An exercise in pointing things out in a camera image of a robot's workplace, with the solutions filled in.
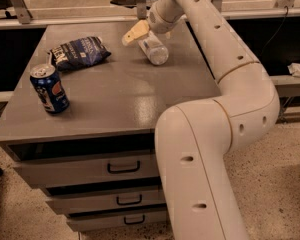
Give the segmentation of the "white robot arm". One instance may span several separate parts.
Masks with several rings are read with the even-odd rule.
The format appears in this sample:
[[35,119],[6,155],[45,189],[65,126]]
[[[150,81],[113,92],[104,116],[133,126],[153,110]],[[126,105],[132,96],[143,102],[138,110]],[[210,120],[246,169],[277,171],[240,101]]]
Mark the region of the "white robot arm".
[[185,16],[220,94],[176,104],[155,128],[155,150],[175,240],[249,240],[224,164],[275,124],[280,104],[261,62],[211,0],[158,0],[128,31],[166,33]]

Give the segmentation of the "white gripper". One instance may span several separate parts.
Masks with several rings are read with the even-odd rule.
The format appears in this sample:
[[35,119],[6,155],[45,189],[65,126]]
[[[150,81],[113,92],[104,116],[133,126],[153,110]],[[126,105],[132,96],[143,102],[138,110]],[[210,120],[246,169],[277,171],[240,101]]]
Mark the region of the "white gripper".
[[139,20],[123,35],[122,44],[128,46],[150,30],[157,34],[170,32],[183,14],[182,7],[175,0],[157,0],[152,4],[147,20]]

